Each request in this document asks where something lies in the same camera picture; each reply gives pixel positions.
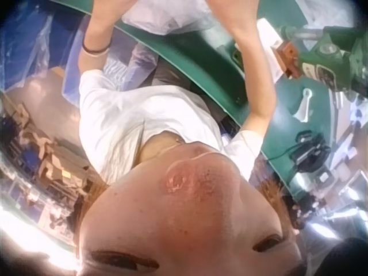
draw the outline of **white t-shirt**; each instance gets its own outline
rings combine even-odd
[[[80,140],[108,184],[131,170],[139,141],[144,144],[163,131],[217,149],[249,180],[262,137],[241,131],[224,146],[219,126],[198,95],[170,85],[118,92],[101,70],[85,72],[80,82]]]

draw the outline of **wrist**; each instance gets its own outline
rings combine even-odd
[[[231,29],[231,34],[238,44],[259,40],[256,21],[253,24],[247,24],[245,27],[235,27]]]
[[[111,42],[113,30],[113,24],[91,17],[84,39],[84,46],[90,51],[105,49]]]
[[[106,32],[114,28],[115,22],[110,18],[92,14],[89,28],[96,32]]]
[[[260,40],[257,28],[251,31],[239,32],[234,36],[234,39],[241,52],[262,47],[262,42]]]

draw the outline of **neck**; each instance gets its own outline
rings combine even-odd
[[[184,143],[183,138],[168,131],[152,136],[140,149],[135,166],[159,156],[172,147]]]

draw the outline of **green table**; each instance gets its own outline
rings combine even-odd
[[[53,0],[84,13],[90,13],[93,0]],[[266,17],[273,27],[291,25],[301,27],[306,24],[295,0],[261,0],[259,18]],[[233,40],[221,27],[212,29],[157,36],[132,26],[117,23],[117,28],[150,47],[160,56],[186,74],[196,85],[217,102],[239,125],[248,113],[244,76],[231,60]],[[307,129],[323,132],[326,141],[331,137],[331,114],[326,108],[330,98],[326,88],[310,80],[288,80],[282,78],[276,84],[278,107],[262,151],[268,158],[277,156],[295,145],[298,132]],[[314,91],[310,103],[313,114],[306,124],[292,117],[302,99],[302,90],[309,87]],[[295,178],[293,162],[287,155],[270,162],[282,181],[295,197],[304,195],[300,181],[310,183],[307,175]]]

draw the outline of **black wristband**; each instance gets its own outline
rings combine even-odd
[[[101,50],[89,50],[86,46],[85,46],[85,39],[83,39],[83,50],[85,50],[87,53],[90,53],[91,55],[99,55],[101,53],[106,52],[110,47],[111,47],[111,43],[112,43],[112,39],[110,40],[109,45],[107,45],[104,49]]]

